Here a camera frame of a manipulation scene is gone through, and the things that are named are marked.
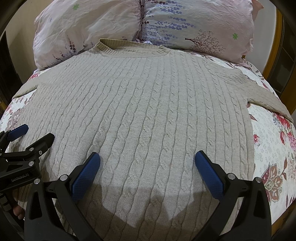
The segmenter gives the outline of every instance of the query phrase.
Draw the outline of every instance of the bedsheet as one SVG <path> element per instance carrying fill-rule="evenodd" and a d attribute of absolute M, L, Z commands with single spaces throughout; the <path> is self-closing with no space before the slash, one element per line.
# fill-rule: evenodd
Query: bedsheet
<path fill-rule="evenodd" d="M 256 67 L 247 61 L 245 63 L 249 67 L 243 67 L 211 55 L 180 51 L 207 58 L 225 68 L 240 69 L 248 79 L 277 96 Z M 35 72 L 28 81 L 47 70 Z M 0 120 L 0 131 L 18 126 L 18 117 L 24 106 L 34 98 L 34 92 L 35 90 L 12 100 Z M 259 176 L 263 180 L 270 204 L 272 223 L 274 223 L 296 197 L 296 131 L 294 125 L 278 113 L 249 103 L 247 107 L 254 136 L 253 177 Z"/>

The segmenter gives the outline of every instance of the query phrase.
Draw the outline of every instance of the green flower print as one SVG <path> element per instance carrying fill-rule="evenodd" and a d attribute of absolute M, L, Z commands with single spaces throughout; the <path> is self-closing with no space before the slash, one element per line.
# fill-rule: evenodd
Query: green flower print
<path fill-rule="evenodd" d="M 232 35 L 232 37 L 233 37 L 233 39 L 237 40 L 238 35 L 237 35 L 236 33 L 234 33 L 234 34 Z"/>
<path fill-rule="evenodd" d="M 73 10 L 77 10 L 79 8 L 79 4 L 75 4 Z"/>

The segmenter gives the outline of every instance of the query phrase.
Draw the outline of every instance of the pillowcase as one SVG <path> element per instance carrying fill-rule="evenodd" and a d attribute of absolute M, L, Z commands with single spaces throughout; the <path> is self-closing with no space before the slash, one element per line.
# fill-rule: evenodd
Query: pillowcase
<path fill-rule="evenodd" d="M 139 0 L 55 0 L 35 19 L 38 70 L 92 48 L 100 38 L 132 41 L 140 30 Z"/>
<path fill-rule="evenodd" d="M 243 63 L 253 47 L 253 5 L 257 15 L 257 0 L 146 0 L 141 40 Z"/>

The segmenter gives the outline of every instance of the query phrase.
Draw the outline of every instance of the cable knit pattern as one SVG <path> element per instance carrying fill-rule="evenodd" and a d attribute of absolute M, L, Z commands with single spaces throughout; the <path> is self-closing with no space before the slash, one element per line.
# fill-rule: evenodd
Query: cable knit pattern
<path fill-rule="evenodd" d="M 40 163 L 45 181 L 69 174 L 93 151 L 100 154 L 100 170 L 78 206 L 105 241 L 192 239 L 218 203 L 194 154 L 204 150 L 226 173 L 250 180 L 247 102 L 292 120 L 271 92 L 237 69 L 129 41 L 101 39 L 25 83 L 16 96 L 36 88 L 18 120 L 29 131 L 13 148 L 55 135 Z M 24 207 L 29 189 L 19 191 Z"/>

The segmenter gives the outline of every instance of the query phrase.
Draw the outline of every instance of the blue textured pad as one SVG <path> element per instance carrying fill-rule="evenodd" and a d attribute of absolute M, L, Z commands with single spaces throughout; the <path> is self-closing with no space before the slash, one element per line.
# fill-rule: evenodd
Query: blue textured pad
<path fill-rule="evenodd" d="M 195 154 L 195 165 L 213 198 L 221 201 L 224 196 L 223 183 L 200 151 Z"/>
<path fill-rule="evenodd" d="M 71 197 L 74 202 L 81 200 L 87 189 L 91 186 L 99 170 L 101 159 L 98 153 L 95 153 L 86 166 L 82 169 L 71 188 Z"/>
<path fill-rule="evenodd" d="M 11 132 L 8 133 L 7 140 L 10 142 L 16 140 L 17 138 L 25 135 L 28 129 L 29 127 L 26 124 L 23 124 L 18 128 L 13 129 Z"/>

